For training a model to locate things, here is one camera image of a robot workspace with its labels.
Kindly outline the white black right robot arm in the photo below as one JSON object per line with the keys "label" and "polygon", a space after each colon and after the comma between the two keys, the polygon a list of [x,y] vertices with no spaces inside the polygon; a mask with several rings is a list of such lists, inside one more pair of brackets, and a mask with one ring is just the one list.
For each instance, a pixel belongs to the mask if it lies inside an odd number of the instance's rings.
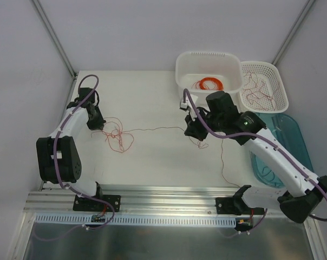
{"label": "white black right robot arm", "polygon": [[222,211],[242,215],[253,208],[280,210],[295,223],[307,218],[327,222],[327,175],[318,176],[277,140],[254,112],[240,112],[230,94],[219,90],[206,97],[207,108],[196,106],[197,97],[183,90],[180,109],[187,111],[185,136],[199,141],[212,135],[232,139],[261,159],[284,184],[283,190],[244,184],[224,198]]}

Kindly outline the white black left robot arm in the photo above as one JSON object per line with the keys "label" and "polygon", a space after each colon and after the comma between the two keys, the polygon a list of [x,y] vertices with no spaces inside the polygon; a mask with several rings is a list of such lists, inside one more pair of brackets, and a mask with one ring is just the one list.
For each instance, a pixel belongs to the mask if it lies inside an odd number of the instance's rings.
{"label": "white black left robot arm", "polygon": [[105,123],[98,93],[91,88],[81,88],[77,98],[67,105],[59,126],[48,137],[36,141],[41,179],[61,184],[62,188],[86,198],[85,204],[93,211],[103,207],[104,198],[96,181],[80,178],[82,163],[75,140],[84,126],[91,131],[101,131]]}

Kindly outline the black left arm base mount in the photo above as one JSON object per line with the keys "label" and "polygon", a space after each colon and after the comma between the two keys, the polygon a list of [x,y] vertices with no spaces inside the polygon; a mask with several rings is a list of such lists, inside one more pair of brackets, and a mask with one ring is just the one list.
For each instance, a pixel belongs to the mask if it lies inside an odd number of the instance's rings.
{"label": "black left arm base mount", "polygon": [[121,196],[112,194],[103,194],[103,190],[99,183],[96,183],[96,195],[93,199],[86,197],[75,196],[73,211],[78,212],[102,212],[106,209],[106,212],[112,212],[112,208],[115,212],[119,212],[121,205]]}

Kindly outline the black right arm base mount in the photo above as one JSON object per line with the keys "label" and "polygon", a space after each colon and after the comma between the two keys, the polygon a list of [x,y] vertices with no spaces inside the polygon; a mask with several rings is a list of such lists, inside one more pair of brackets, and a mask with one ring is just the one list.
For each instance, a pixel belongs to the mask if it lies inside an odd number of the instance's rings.
{"label": "black right arm base mount", "polygon": [[215,207],[218,215],[263,215],[265,209],[261,207],[249,207],[243,201],[243,195],[251,185],[242,186],[233,196],[216,197]]}

